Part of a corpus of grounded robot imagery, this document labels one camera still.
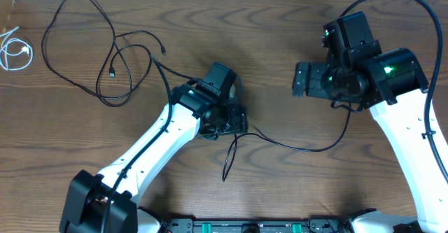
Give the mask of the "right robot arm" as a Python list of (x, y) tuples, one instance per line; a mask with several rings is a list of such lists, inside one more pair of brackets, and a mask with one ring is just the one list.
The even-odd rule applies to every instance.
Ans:
[(348, 220), (352, 232), (446, 232), (447, 182), (425, 133), (428, 81), (413, 52), (382, 52), (358, 12), (324, 26), (324, 62), (298, 62), (293, 95), (344, 102), (369, 110), (385, 133), (412, 193), (416, 217), (365, 210)]

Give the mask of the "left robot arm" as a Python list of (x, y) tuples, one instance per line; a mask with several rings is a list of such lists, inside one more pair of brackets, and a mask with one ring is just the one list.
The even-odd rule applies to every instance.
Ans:
[(154, 178), (195, 137), (215, 141), (246, 132), (239, 103), (240, 77), (214, 62), (203, 79), (169, 91), (154, 124), (117, 160), (92, 175), (80, 171), (70, 182), (61, 232), (159, 232), (162, 223), (140, 205)]

